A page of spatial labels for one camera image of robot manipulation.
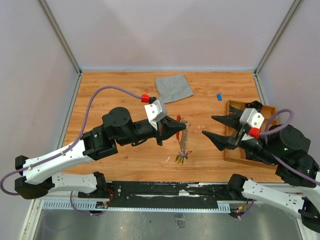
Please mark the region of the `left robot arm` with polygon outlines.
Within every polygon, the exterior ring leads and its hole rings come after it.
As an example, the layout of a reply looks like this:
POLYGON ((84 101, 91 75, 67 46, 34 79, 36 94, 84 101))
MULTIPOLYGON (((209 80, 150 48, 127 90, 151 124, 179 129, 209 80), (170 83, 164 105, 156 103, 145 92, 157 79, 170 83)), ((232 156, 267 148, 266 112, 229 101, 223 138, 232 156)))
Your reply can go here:
POLYGON ((130 112, 116 107, 102 117, 102 125, 84 133, 79 140, 53 152, 35 158, 20 155, 15 168, 20 177, 14 181, 14 190, 27 200, 37 199, 54 192, 79 192, 101 198, 108 192, 103 173, 87 175, 67 174, 64 170, 79 164, 91 163, 118 153, 117 146, 136 147, 148 139, 164 140, 183 131, 187 126, 152 107, 149 114, 155 119, 132 121, 130 112))

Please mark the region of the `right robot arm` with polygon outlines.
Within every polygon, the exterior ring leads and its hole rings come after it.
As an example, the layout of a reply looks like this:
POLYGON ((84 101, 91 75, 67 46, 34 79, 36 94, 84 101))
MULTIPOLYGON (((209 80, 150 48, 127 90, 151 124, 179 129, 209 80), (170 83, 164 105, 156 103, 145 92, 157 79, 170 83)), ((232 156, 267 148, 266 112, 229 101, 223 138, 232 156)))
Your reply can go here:
POLYGON ((308 229, 320 231, 320 166, 308 154, 311 141, 290 123, 294 113, 281 125, 266 125, 263 115, 254 108, 246 108, 241 115, 212 116, 212 119, 235 131, 230 136, 209 131, 202 133, 220 151, 240 148, 268 165, 276 166, 275 174, 297 189, 297 194, 284 193, 263 186, 240 174, 233 174, 226 193, 232 200, 260 201, 295 218, 308 229))

